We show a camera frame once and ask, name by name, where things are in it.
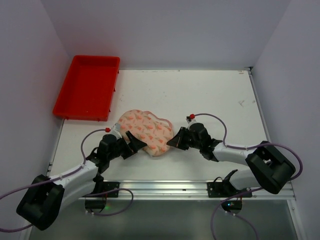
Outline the peach floral mesh laundry bag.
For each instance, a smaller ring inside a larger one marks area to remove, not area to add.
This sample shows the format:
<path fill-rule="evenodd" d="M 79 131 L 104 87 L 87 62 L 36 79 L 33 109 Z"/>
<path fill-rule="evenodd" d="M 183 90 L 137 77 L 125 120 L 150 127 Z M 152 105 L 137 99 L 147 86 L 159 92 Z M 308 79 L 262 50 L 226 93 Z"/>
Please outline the peach floral mesh laundry bag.
<path fill-rule="evenodd" d="M 159 118 L 150 111 L 128 110 L 117 123 L 124 139 L 129 139 L 126 135 L 129 131 L 135 138 L 146 143 L 143 150 L 151 157 L 159 157 L 166 153 L 170 149 L 167 142 L 175 135 L 170 121 Z"/>

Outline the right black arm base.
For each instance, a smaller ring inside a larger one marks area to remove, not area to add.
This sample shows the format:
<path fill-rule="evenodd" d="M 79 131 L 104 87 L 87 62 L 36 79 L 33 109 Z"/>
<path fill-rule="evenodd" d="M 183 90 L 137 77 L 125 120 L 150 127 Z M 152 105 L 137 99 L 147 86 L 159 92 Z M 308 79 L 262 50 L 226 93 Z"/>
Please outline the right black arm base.
<path fill-rule="evenodd" d="M 220 176 L 216 177 L 213 181 L 209 181 L 206 183 L 207 195 L 209 198 L 229 198 L 231 196 L 246 193 L 248 190 L 243 188 L 241 190 L 236 189 L 231 183 L 231 177 L 238 170 L 232 170 L 225 178 Z M 243 198 L 251 198 L 252 193 L 246 193 L 241 196 L 238 196 L 236 199 L 231 199 L 224 202 L 221 206 L 224 211 L 230 214 L 238 214 L 242 210 L 243 207 Z"/>

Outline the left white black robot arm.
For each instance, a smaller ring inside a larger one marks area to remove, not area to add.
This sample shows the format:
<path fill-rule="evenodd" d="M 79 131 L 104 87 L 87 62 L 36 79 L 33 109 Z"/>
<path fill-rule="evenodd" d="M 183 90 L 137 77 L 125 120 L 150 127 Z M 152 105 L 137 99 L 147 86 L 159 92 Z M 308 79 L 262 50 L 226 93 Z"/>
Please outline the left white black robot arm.
<path fill-rule="evenodd" d="M 124 160 L 145 148 L 147 144 L 127 131 L 126 137 L 115 130 L 105 134 L 98 146 L 83 162 L 60 175 L 38 175 L 28 186 L 16 208 L 16 213 L 39 230 L 46 230 L 60 211 L 82 197 L 107 197 L 117 187 L 103 191 L 102 174 L 116 158 Z"/>

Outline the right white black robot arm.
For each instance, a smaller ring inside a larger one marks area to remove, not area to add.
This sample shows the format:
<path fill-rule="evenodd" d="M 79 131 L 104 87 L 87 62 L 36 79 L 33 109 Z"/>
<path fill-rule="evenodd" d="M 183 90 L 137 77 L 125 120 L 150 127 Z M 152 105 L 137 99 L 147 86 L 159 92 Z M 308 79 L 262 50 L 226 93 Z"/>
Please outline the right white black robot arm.
<path fill-rule="evenodd" d="M 226 147 L 221 140 L 212 138 L 199 122 L 181 127 L 166 144 L 184 151 L 197 149 L 209 161 L 247 166 L 245 170 L 232 170 L 222 181 L 212 184 L 212 189 L 221 197 L 231 197 L 251 188 L 278 194 L 296 171 L 295 166 L 268 141 L 262 141 L 261 147 L 251 150 L 240 146 Z"/>

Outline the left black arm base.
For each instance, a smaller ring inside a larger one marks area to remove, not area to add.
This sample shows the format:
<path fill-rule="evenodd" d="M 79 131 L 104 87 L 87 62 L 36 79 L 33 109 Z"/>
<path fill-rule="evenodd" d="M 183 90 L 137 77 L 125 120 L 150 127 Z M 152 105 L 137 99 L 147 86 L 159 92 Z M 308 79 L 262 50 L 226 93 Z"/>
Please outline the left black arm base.
<path fill-rule="evenodd" d="M 120 187 L 118 181 L 104 181 L 104 178 L 101 175 L 95 177 L 93 181 L 95 182 L 95 187 L 91 194 L 100 194 Z M 98 198 L 98 200 L 85 199 L 84 201 L 85 210 L 90 214 L 94 212 L 101 213 L 107 206 L 108 194 L 102 194 L 95 197 Z"/>

